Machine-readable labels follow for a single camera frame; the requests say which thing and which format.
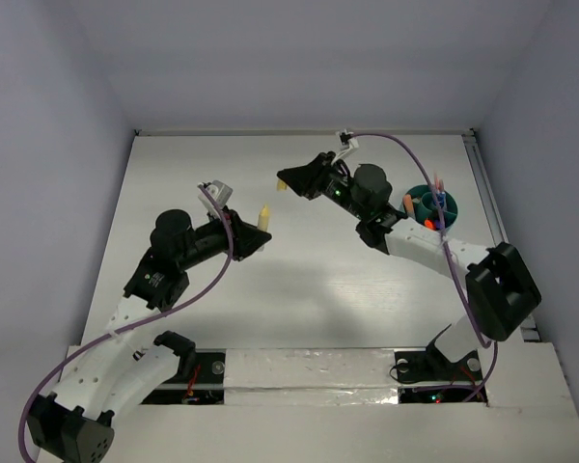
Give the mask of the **clear spray bottle blue cap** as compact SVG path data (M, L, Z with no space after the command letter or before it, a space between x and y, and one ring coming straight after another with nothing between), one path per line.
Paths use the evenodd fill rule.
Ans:
M439 205L442 209L446 208L446 194L443 192L436 193L433 202Z

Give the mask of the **clear yellow highlighter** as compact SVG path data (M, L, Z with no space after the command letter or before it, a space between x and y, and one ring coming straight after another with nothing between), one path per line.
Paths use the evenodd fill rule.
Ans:
M258 216L257 228L262 232L267 232L270 220L270 209L267 204L265 204Z

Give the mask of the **clear orange highlighter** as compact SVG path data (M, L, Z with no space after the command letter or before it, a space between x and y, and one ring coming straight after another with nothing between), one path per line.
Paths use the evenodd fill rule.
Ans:
M405 209L406 214L414 219L415 218L415 210L412 197L409 194L405 194L403 196L403 207Z

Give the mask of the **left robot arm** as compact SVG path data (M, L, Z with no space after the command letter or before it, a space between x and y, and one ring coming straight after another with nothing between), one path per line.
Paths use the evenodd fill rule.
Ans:
M210 211L199 228L183 210L161 213L103 334L64 360L71 371L56 368L63 377L48 394L34 392L21 431L64 462L101 461L118 420L163 382L192 381L199 373L195 342L155 325L179 306L188 269L219 255L252 256L271 239L268 222L267 207L255 225L227 207Z

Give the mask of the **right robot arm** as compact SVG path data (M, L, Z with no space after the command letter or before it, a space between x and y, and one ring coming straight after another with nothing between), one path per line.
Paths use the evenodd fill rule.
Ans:
M357 218L356 231L368 247L421 264L460 287L468 304L464 316L424 349L397 354L392 370L402 384L454 381L482 341L507 340L542 300L514 246L472 245L428 229L391 205L393 186L376 165L362 164L350 173L329 151L279 171L277 178L297 196L325 197Z

